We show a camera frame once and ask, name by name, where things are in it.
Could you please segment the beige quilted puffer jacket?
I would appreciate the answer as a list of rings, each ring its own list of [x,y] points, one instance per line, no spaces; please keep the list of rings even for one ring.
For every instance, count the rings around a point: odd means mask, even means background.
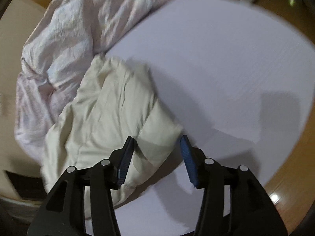
[[[138,148],[127,178],[112,192],[113,204],[126,201],[151,178],[173,151],[182,126],[164,109],[145,65],[98,54],[73,101],[45,137],[41,173],[50,191],[69,166],[94,166],[120,149],[128,137]]]

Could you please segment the pink patterned duvet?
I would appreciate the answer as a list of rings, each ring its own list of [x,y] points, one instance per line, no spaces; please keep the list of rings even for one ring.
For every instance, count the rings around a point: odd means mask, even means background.
[[[27,155],[41,163],[45,135],[75,97],[94,56],[168,1],[51,1],[23,46],[17,78],[14,136]]]

